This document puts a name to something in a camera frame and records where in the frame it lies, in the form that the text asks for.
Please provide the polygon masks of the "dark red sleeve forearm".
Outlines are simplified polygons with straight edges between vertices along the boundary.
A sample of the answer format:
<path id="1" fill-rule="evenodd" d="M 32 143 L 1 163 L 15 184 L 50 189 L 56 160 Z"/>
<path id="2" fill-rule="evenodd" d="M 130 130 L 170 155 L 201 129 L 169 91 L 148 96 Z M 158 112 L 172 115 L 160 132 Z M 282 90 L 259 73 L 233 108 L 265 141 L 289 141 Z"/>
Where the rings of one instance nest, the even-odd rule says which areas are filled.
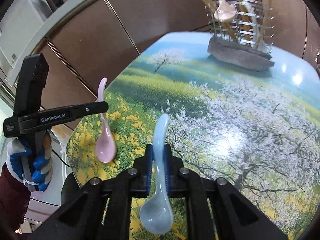
<path id="1" fill-rule="evenodd" d="M 31 192 L 15 179 L 5 163 L 1 171 L 1 217 L 9 228 L 15 232 L 24 222 Z"/>

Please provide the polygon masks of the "blue white gloved hand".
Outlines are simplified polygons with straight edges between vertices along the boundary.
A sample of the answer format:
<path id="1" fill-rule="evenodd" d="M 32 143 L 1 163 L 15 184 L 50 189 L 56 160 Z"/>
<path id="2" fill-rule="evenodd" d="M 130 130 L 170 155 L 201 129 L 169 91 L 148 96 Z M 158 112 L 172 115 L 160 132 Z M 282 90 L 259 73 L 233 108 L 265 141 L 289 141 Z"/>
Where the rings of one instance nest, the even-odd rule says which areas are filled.
<path id="1" fill-rule="evenodd" d="M 33 152 L 23 139 L 12 139 L 7 144 L 6 165 L 11 175 L 29 191 L 46 191 L 52 180 L 52 139 L 45 131 L 36 137 L 39 151 Z"/>

